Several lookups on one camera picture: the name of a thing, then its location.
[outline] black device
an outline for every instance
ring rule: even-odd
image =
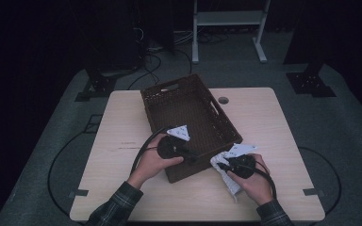
[[[220,169],[225,171],[231,170],[243,179],[247,179],[255,173],[255,159],[251,155],[244,154],[226,160],[228,161],[229,166],[224,163],[218,163],[217,165],[219,165]]]
[[[277,191],[275,189],[274,181],[272,180],[270,174],[267,171],[264,172],[255,167],[255,164],[258,162],[255,161],[253,156],[244,154],[239,157],[225,158],[225,160],[228,161],[229,166],[227,166],[224,163],[217,163],[217,165],[220,167],[220,169],[225,170],[225,171],[231,170],[237,176],[244,178],[244,179],[248,179],[254,173],[261,175],[262,177],[266,178],[266,180],[270,183],[272,196],[274,197],[275,200],[277,199]]]
[[[161,158],[174,158],[183,156],[188,163],[193,164],[198,160],[196,152],[185,148],[187,142],[177,137],[163,137],[157,145],[157,153]]]
[[[156,132],[154,132],[148,139],[146,139],[145,143],[140,148],[137,156],[135,157],[134,164],[131,168],[130,174],[135,170],[138,163],[140,162],[140,157],[146,151],[148,144],[159,134],[163,133],[166,130],[173,129],[173,126],[162,127]],[[177,156],[183,156],[186,161],[190,164],[196,162],[197,154],[191,150],[188,150],[184,147],[186,141],[177,137],[167,136],[163,137],[158,145],[157,145],[157,153],[161,158],[168,159]]]

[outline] dark background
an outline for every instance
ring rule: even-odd
[[[167,44],[172,27],[191,29],[190,0],[88,2],[0,0],[0,209],[86,61],[115,69],[139,66],[132,26],[145,27],[147,37]],[[256,9],[260,2],[200,0],[200,9]],[[163,21],[155,15],[172,17]],[[160,27],[167,29],[157,33]],[[272,1],[266,30],[293,29],[285,63],[321,56],[362,103],[362,1]]]

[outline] person's left hand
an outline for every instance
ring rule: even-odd
[[[140,189],[146,180],[156,176],[163,169],[184,161],[184,158],[181,156],[163,159],[158,155],[156,147],[158,142],[165,136],[167,135],[159,134],[149,143],[146,151],[140,158],[137,168],[128,178],[127,183],[134,188]]]

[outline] table surface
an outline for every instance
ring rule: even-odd
[[[303,159],[281,106],[270,88],[210,89],[227,117],[243,137],[257,146],[275,182],[278,201],[292,220],[319,221],[325,216],[319,197],[306,196],[313,188]],[[70,213],[73,220],[87,220],[128,178],[134,158],[152,134],[140,92],[114,91],[92,146]],[[244,192],[230,195],[213,168],[170,184],[164,170],[148,180],[130,221],[257,221],[256,204]]]

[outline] basket handle hole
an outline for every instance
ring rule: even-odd
[[[178,84],[173,84],[173,85],[169,85],[168,87],[164,87],[161,90],[163,91],[171,91],[171,90],[175,90],[178,89]]]
[[[211,104],[211,106],[213,107],[213,111],[214,111],[217,115],[219,115],[219,111],[217,111],[217,108],[216,108],[216,106],[213,104],[213,102],[210,102],[210,104]]]

